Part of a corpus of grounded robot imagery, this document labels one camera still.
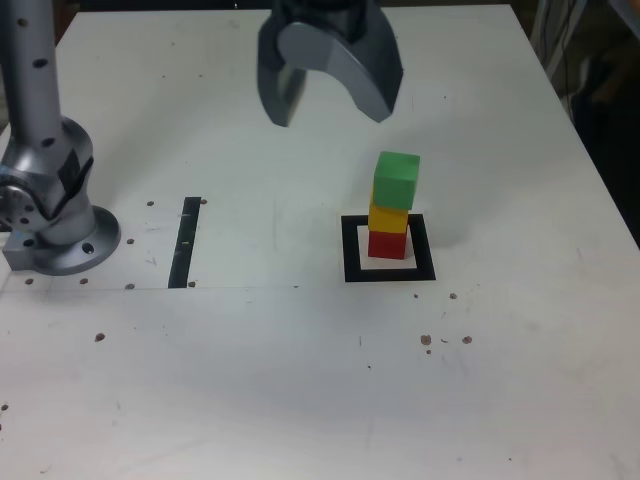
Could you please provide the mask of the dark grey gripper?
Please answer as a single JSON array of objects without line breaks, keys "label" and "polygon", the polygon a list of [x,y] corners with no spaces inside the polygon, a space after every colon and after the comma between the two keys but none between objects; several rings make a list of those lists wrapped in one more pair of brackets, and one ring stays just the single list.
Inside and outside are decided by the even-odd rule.
[{"label": "dark grey gripper", "polygon": [[395,34],[379,5],[275,1],[259,31],[257,53],[258,93],[273,124],[289,126],[309,70],[339,81],[373,121],[391,116],[403,67]]}]

